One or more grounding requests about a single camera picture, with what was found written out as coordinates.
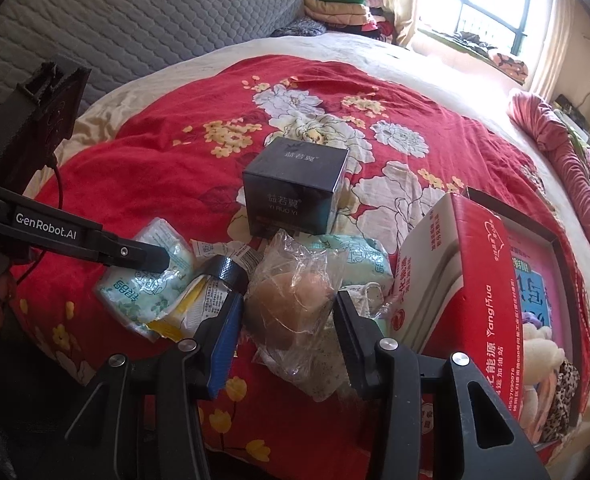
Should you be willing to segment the dark tray with pink base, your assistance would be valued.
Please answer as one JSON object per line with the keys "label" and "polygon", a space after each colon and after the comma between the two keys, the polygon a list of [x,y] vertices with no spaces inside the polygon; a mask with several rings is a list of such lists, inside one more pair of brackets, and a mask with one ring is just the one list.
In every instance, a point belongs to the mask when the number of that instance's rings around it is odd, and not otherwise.
{"label": "dark tray with pink base", "polygon": [[[581,383],[586,365],[583,363],[578,299],[571,270],[557,235],[526,214],[482,191],[468,188],[466,197],[489,209],[502,221],[508,232],[511,260],[513,257],[525,260],[544,279],[550,304],[552,339],[564,350],[565,361],[572,363],[580,372]],[[572,401],[571,426],[568,432],[577,425],[580,417],[580,383]],[[535,446],[545,448],[559,440],[548,443],[539,440]]]}

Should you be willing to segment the brown teddy with purple ribbon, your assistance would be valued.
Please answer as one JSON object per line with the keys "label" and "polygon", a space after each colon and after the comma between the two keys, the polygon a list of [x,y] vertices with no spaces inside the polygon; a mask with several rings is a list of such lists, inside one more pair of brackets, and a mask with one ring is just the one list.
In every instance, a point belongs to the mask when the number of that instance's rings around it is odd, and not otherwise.
{"label": "brown teddy with purple ribbon", "polygon": [[557,388],[557,374],[565,352],[552,339],[549,326],[523,324],[522,408],[519,424],[530,442],[542,437]]}

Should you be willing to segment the stack of folded blankets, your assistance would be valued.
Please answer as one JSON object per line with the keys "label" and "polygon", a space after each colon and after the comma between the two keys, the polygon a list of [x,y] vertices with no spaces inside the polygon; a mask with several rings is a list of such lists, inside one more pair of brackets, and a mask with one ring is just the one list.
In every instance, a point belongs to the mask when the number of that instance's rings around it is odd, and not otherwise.
{"label": "stack of folded blankets", "polygon": [[392,44],[396,39],[394,14],[382,0],[304,0],[312,20],[333,32],[346,32]]}

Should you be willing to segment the blue book in tray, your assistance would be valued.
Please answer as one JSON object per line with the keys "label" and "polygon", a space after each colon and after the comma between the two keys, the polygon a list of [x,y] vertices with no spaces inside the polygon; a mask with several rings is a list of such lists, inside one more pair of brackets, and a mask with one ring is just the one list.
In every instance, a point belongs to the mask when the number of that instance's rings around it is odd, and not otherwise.
{"label": "blue book in tray", "polygon": [[523,323],[533,324],[536,328],[551,327],[550,304],[544,279],[525,260],[513,257],[512,262]]}

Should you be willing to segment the dark blue square box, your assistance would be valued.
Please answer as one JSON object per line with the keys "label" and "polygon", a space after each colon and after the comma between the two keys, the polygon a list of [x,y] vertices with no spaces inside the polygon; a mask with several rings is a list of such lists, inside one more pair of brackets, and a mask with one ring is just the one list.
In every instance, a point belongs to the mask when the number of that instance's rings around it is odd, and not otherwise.
{"label": "dark blue square box", "polygon": [[243,170],[249,232],[270,238],[327,234],[337,213],[348,151],[279,136]]}

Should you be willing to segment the black tape roll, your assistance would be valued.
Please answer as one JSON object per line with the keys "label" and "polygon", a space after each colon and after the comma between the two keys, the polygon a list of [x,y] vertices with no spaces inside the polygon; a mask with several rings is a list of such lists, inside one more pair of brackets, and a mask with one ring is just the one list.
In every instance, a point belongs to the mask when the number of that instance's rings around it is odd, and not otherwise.
{"label": "black tape roll", "polygon": [[204,262],[193,274],[193,278],[206,275],[210,278],[222,281],[241,295],[245,295],[248,289],[249,278],[243,266],[240,266],[232,258],[215,255]]}

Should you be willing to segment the beige bed sheet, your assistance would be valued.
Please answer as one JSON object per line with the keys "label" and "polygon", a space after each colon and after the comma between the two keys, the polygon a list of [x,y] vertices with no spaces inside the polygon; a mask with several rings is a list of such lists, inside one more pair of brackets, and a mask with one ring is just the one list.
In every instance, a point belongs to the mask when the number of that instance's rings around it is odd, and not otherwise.
{"label": "beige bed sheet", "polygon": [[[29,191],[115,232],[152,218],[198,240],[245,240],[241,173],[296,113],[337,117],[353,147],[341,226],[395,250],[429,201],[473,186],[534,211],[572,252],[585,283],[590,343],[590,244],[545,156],[506,112],[424,56],[347,34],[255,39],[158,70],[112,90],[78,119]],[[578,426],[545,454],[572,479],[590,459],[590,378]]]}

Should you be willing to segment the red cardboard box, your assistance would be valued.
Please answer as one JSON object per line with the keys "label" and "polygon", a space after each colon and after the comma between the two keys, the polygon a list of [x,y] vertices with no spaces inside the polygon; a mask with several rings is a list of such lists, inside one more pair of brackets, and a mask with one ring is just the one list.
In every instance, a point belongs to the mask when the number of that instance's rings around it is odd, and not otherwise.
{"label": "red cardboard box", "polygon": [[470,356],[513,416],[523,336],[509,234],[489,209],[443,196],[398,251],[388,336],[434,358]]}

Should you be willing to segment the grey quilted headboard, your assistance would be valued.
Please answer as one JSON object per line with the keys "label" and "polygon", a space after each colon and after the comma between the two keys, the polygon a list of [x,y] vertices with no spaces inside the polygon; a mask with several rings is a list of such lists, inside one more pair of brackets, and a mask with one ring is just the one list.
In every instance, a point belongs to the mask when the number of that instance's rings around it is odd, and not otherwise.
{"label": "grey quilted headboard", "polygon": [[170,65],[265,38],[303,0],[3,0],[0,106],[56,55],[91,70],[80,110]]}

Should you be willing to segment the plastic bag with beige item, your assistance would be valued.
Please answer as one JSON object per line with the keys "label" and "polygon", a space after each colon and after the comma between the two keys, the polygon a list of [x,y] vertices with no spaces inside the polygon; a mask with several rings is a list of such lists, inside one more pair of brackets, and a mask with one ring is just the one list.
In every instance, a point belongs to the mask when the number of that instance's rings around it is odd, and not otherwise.
{"label": "plastic bag with beige item", "polygon": [[244,328],[255,359],[312,400],[346,380],[330,315],[348,252],[310,249],[283,230],[263,252],[245,295]]}

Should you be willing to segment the pink quilted duvet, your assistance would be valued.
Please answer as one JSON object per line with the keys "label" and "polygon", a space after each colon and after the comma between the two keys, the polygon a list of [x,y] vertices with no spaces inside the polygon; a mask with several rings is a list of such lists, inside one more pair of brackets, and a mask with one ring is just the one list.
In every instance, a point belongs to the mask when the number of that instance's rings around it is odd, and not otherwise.
{"label": "pink quilted duvet", "polygon": [[554,108],[536,94],[514,91],[508,115],[549,160],[590,244],[590,148],[578,146]]}

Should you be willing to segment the green tissue packet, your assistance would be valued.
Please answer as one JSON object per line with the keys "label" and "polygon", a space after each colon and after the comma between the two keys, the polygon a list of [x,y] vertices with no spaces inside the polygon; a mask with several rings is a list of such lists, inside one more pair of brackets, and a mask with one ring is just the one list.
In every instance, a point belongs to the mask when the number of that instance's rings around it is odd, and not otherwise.
{"label": "green tissue packet", "polygon": [[388,253],[378,240],[346,234],[299,234],[298,243],[314,252],[337,250],[346,256],[342,286],[378,284],[385,297],[393,287],[394,276]]}

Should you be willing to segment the leopard print scrunchie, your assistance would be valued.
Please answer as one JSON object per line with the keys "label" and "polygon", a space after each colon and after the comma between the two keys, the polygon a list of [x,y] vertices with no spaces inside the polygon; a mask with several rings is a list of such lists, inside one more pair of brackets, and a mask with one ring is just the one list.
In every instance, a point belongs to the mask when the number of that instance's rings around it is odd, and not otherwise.
{"label": "leopard print scrunchie", "polygon": [[548,443],[561,439],[571,426],[571,408],[580,372],[570,362],[564,361],[557,372],[557,385],[540,441]]}

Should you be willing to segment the beige curtain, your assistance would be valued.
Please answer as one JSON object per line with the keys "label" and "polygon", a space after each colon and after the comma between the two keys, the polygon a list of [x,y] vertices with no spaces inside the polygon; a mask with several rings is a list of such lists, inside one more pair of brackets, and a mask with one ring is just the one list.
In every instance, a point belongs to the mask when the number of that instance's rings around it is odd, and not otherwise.
{"label": "beige curtain", "polygon": [[577,0],[547,0],[547,21],[527,90],[545,101],[553,98],[568,53]]}

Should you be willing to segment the red floral blanket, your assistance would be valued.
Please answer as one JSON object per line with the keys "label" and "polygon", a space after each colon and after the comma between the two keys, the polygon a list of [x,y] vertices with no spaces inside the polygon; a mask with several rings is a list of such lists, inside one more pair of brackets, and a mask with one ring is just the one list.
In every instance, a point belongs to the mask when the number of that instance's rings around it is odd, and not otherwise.
{"label": "red floral blanket", "polygon": [[202,274],[248,277],[243,330],[196,422],[216,478],[362,479],[379,409],[350,387],[332,302],[348,292],[386,336],[466,352],[523,427],[564,355],[532,355],[522,299],[554,264],[470,200],[550,230],[530,158],[426,93],[338,62],[264,55],[164,93],[66,162],[41,203],[165,246],[156,276],[48,255],[18,288],[22,327],[79,384],[114,353],[158,356],[225,301]]}

